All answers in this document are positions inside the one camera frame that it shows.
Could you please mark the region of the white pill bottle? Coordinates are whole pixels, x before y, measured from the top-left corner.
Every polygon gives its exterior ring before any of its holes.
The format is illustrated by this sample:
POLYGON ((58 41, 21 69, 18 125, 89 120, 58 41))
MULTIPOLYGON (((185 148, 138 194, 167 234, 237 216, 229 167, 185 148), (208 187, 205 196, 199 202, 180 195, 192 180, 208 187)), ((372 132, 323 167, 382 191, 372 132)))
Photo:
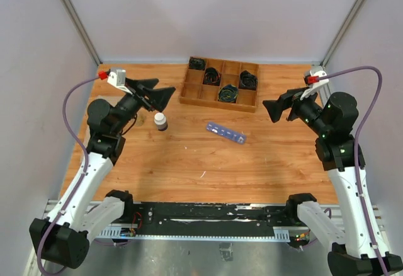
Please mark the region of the white pill bottle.
POLYGON ((154 123, 158 131, 165 131, 168 127, 167 118, 165 114, 158 112, 154 115, 154 123))

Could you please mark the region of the blue weekly pill organizer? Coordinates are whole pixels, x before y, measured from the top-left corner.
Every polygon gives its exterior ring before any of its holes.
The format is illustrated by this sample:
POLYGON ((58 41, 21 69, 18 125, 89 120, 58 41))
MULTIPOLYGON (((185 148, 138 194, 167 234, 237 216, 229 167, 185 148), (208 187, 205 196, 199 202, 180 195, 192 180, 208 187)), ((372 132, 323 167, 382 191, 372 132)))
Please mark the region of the blue weekly pill organizer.
POLYGON ((228 129, 214 122, 207 123, 206 130, 238 144, 245 144, 246 142, 246 136, 244 134, 228 129))

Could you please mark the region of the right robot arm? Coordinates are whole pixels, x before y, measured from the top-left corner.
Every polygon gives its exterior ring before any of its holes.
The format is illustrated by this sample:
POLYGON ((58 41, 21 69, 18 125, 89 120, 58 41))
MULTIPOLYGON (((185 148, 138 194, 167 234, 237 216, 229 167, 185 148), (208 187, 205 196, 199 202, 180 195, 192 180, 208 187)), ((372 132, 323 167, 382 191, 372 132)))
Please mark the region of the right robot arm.
POLYGON ((305 224, 327 251, 332 275, 393 275, 402 258, 390 252, 380 234, 366 187, 363 153, 351 134, 358 118, 355 98, 335 92, 324 106, 316 95, 302 98, 303 88, 289 89, 277 100, 264 100, 272 122, 290 110, 288 120, 301 119, 317 134, 315 152, 336 191, 343 229, 326 215, 310 193, 289 196, 286 220, 305 224))

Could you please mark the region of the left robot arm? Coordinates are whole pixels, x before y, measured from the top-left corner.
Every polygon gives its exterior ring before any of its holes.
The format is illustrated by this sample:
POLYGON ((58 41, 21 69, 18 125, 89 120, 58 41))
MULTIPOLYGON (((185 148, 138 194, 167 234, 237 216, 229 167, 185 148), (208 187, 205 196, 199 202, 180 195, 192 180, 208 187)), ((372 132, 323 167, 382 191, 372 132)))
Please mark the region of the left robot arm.
POLYGON ((124 96, 116 105, 98 98, 87 110, 90 131, 88 143, 80 145, 84 157, 69 187, 57 205, 43 219, 34 219, 29 232, 37 265, 47 275, 43 260, 75 269, 84 261, 90 244, 114 221, 131 222, 135 215, 133 196, 128 191, 112 190, 92 210, 87 210, 99 185, 118 161, 125 138, 123 130, 137 118, 141 108, 163 112, 174 87, 156 88, 158 79, 127 79, 124 96))

